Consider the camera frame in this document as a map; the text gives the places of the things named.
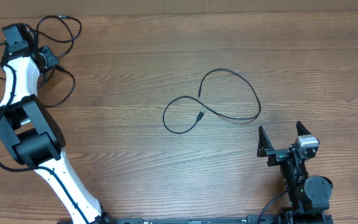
cable plug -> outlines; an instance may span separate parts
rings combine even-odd
[[[198,114],[198,116],[197,116],[196,123],[203,118],[204,114],[205,114],[205,110],[204,110],[204,108],[203,108],[203,109],[200,111],[200,113]]]

wood grain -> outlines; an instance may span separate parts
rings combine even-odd
[[[256,157],[257,128],[263,125],[283,148],[301,120],[321,140],[309,173],[334,182],[329,213],[336,223],[358,223],[358,11],[80,19],[83,33],[61,61],[76,77],[75,91],[49,112],[65,134],[73,167],[114,217],[259,213],[283,182],[278,167]],[[0,20],[0,40],[2,26],[37,21]],[[41,29],[67,38],[54,21]],[[67,47],[41,41],[56,54]],[[259,118],[232,123],[207,112],[189,133],[169,133],[165,106],[196,96],[203,75],[217,67],[251,82],[262,102]],[[56,102],[70,85],[70,77],[57,74],[39,97]],[[0,82],[0,99],[3,89]],[[206,79],[201,100],[233,116],[257,112],[249,87],[223,72]],[[181,100],[167,111],[167,124],[186,129],[200,109]],[[0,158],[17,166],[1,143]],[[285,198],[270,212],[286,205]],[[0,223],[60,218],[68,214],[41,178],[0,169]]]

robotic arm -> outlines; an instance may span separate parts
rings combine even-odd
[[[248,215],[245,218],[143,220],[113,219],[82,184],[68,161],[65,138],[58,124],[37,98],[40,71],[58,67],[58,59],[47,46],[40,49],[25,24],[2,28],[7,47],[2,57],[6,91],[0,104],[0,139],[12,158],[28,170],[35,170],[55,191],[71,215],[73,224],[294,224],[333,223],[324,211],[329,208],[333,184],[326,177],[308,176],[305,161],[319,148],[316,139],[300,122],[298,138],[288,149],[275,150],[263,127],[259,127],[258,157],[268,157],[268,166],[280,166],[291,200],[291,207],[278,215]],[[33,128],[16,133],[31,123]]]

wooden table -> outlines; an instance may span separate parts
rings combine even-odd
[[[76,77],[75,91],[49,112],[77,174],[114,217],[258,214],[283,190],[279,168],[256,157],[258,126],[280,149],[294,142],[300,120],[321,140],[306,166],[310,175],[334,182],[329,213],[336,223],[358,223],[358,11],[80,19],[83,33],[61,60]],[[38,19],[0,20],[0,41],[1,27],[13,22],[35,26]],[[56,21],[40,29],[68,36]],[[67,47],[41,42],[56,54]],[[203,75],[219,67],[253,84],[261,115],[239,124],[207,112],[189,133],[169,133],[162,124],[165,106],[196,96]],[[57,73],[39,97],[56,102],[70,85],[70,77]],[[3,91],[0,82],[0,99]],[[206,79],[201,100],[228,115],[257,112],[246,83],[223,72]],[[184,130],[200,109],[181,100],[167,112],[167,124]],[[1,143],[0,158],[18,166]],[[285,197],[269,212],[287,205]],[[35,173],[0,169],[0,223],[68,217]]]

